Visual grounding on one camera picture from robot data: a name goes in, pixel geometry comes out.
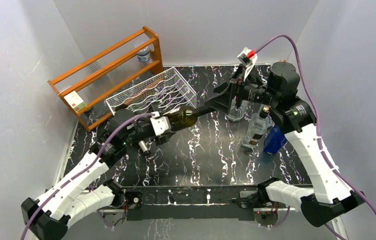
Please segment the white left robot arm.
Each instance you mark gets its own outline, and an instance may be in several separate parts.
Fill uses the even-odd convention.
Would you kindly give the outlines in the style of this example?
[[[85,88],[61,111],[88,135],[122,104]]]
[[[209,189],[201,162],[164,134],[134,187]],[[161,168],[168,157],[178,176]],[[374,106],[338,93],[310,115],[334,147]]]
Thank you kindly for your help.
[[[45,193],[22,202],[25,227],[20,238],[25,239],[31,232],[39,240],[61,240],[73,224],[87,215],[104,207],[126,207],[126,190],[112,179],[88,193],[84,191],[124,157],[132,143],[163,137],[170,131],[169,118],[158,111],[134,114],[129,109],[119,110],[68,174]]]

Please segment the green wine bottle grey foil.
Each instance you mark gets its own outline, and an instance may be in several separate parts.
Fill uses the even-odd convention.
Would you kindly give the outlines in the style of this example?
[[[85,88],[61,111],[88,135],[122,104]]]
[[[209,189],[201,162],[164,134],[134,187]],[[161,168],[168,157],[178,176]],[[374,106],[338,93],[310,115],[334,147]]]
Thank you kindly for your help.
[[[146,142],[144,140],[141,140],[138,142],[138,145],[143,153],[143,155],[148,158],[151,156],[151,150],[150,148],[147,146]]]

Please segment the dark green tall wine bottle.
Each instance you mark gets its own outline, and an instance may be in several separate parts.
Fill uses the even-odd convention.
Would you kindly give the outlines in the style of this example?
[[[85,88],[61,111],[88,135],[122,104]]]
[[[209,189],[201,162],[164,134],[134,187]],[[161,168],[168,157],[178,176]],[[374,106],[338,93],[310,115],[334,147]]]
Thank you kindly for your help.
[[[197,123],[199,117],[214,112],[215,109],[209,106],[194,108],[190,105],[181,106],[178,110],[167,112],[163,116],[167,117],[170,123],[170,130],[178,132],[190,128]]]

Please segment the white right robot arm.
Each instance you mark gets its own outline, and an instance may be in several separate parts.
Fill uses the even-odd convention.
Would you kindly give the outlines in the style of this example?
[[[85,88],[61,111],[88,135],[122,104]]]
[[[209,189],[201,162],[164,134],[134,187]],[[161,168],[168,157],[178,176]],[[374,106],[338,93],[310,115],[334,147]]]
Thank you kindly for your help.
[[[233,99],[269,107],[271,119],[293,146],[312,182],[312,188],[308,189],[271,178],[258,184],[252,198],[264,207],[275,202],[293,207],[314,227],[363,204],[363,194],[336,175],[337,168],[330,155],[323,152],[324,142],[317,135],[317,118],[310,105],[297,95],[301,78],[295,66],[283,61],[274,63],[267,81],[244,78],[245,73],[239,66],[228,81],[214,88],[214,96],[205,104],[223,113],[229,112]]]

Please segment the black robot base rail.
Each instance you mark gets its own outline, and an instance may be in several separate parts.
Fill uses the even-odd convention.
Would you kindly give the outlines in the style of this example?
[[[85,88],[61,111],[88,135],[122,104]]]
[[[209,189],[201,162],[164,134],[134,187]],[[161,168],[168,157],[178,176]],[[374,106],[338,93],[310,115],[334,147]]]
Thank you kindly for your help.
[[[255,185],[134,186],[126,187],[121,207],[99,212],[111,220],[236,219],[273,225],[286,214],[283,203],[262,203]]]

